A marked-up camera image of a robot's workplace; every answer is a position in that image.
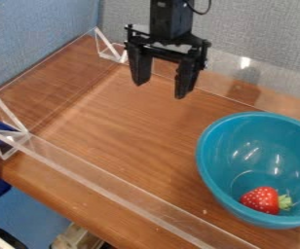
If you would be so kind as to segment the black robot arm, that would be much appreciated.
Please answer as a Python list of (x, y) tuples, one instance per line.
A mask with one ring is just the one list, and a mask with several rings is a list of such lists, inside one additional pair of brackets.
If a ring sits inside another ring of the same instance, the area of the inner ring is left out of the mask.
[(150, 0), (148, 25), (124, 26), (128, 68), (138, 86), (150, 81), (152, 58), (159, 58), (178, 64), (175, 98), (184, 98), (192, 91), (211, 47), (206, 39), (191, 33), (192, 15), (206, 15), (208, 9), (196, 11), (194, 0)]

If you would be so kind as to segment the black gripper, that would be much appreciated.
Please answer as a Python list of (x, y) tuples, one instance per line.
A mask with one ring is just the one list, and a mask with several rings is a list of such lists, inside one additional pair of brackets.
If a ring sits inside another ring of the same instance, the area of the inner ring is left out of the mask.
[(199, 70), (207, 67), (208, 40), (186, 31), (175, 38), (163, 38), (150, 32), (150, 27), (127, 24), (124, 49), (134, 83), (140, 86), (151, 77), (152, 57), (179, 62), (175, 70), (175, 98), (192, 91)]

